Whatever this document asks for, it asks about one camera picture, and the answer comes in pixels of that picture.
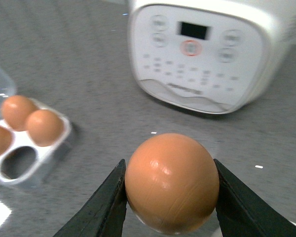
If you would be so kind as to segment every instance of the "white plastic egg tray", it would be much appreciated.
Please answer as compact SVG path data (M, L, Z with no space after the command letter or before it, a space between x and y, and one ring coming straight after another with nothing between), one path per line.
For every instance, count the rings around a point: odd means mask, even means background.
M51 146L39 147L29 137L27 131L17 132L12 130L2 119L0 125L12 132L12 143L0 156L0 184L13 188L31 189L38 187L44 177L51 171L56 161L62 157L71 147L74 139L72 126L66 116L47 105L31 99L40 109L48 109L55 112L64 122L64 132ZM10 178L2 171L5 159L13 158L13 153L22 147L29 147L35 152L34 162L17 178Z

